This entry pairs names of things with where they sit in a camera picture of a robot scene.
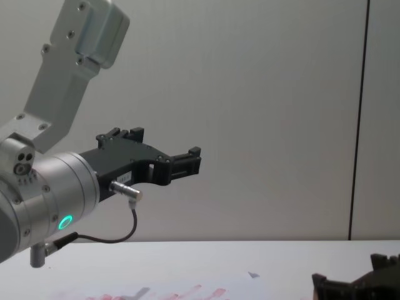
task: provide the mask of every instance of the black cable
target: black cable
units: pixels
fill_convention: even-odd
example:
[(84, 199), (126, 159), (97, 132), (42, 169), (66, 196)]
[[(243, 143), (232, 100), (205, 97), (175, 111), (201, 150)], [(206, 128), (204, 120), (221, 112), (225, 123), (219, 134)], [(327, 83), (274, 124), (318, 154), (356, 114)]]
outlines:
[(133, 228), (127, 236), (122, 237), (121, 239), (99, 239), (97, 237), (85, 236), (82, 234), (78, 234), (77, 238), (78, 239), (88, 239), (90, 241), (94, 241), (97, 243), (103, 243), (103, 244), (117, 244), (117, 243), (124, 242), (124, 241), (128, 240), (131, 236), (133, 236), (133, 234), (136, 231), (136, 228), (138, 227), (138, 215), (136, 214), (136, 210), (134, 210), (134, 209), (132, 210), (132, 215), (133, 215)]

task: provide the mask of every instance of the black plastic part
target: black plastic part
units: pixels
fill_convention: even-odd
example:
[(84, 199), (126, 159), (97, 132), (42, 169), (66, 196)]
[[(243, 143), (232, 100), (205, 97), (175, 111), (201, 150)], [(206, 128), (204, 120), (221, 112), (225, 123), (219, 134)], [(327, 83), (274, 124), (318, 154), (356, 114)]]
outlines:
[(130, 131), (114, 128), (107, 134), (96, 137), (97, 149), (84, 152), (81, 156), (97, 172), (100, 185), (100, 201), (114, 195), (109, 191), (111, 181), (128, 178), (122, 183), (132, 186), (137, 183), (152, 183), (166, 186), (172, 180), (199, 173), (201, 149), (194, 147), (187, 154), (168, 156), (143, 144), (144, 129)]
[(400, 300), (400, 256), (371, 256), (373, 271), (352, 283), (327, 280), (314, 274), (318, 300)]
[(62, 237), (61, 239), (58, 239), (54, 241), (54, 245), (57, 247), (58, 250), (60, 250), (62, 247), (67, 246), (69, 243), (72, 243), (78, 238), (78, 234), (76, 232), (73, 232), (71, 234), (68, 234), (67, 236)]

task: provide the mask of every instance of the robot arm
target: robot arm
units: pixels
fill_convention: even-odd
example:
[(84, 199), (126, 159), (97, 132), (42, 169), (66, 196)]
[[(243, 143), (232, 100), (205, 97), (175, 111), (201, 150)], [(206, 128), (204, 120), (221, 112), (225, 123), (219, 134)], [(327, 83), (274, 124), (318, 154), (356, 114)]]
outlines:
[(120, 193), (134, 210), (142, 194), (133, 184), (165, 186), (199, 172), (198, 147), (168, 156), (143, 144), (141, 128), (101, 134), (81, 155), (35, 159), (68, 133), (89, 80), (113, 65), (128, 26), (110, 0), (65, 0), (23, 113), (0, 128), (0, 263), (31, 247), (31, 265), (41, 267), (61, 248), (44, 240), (99, 202)]

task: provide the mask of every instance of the table surface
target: table surface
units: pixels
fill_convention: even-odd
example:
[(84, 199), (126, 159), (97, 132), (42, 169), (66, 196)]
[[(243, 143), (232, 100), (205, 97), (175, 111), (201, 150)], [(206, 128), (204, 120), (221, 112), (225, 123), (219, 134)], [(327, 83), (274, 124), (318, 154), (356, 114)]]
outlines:
[(40, 299), (73, 286), (138, 284), (236, 276), (251, 271), (266, 299), (312, 299), (311, 274), (353, 281), (371, 270), (370, 255), (397, 255), (400, 241), (133, 242), (71, 244), (29, 266), (29, 251), (0, 265), (2, 299)]

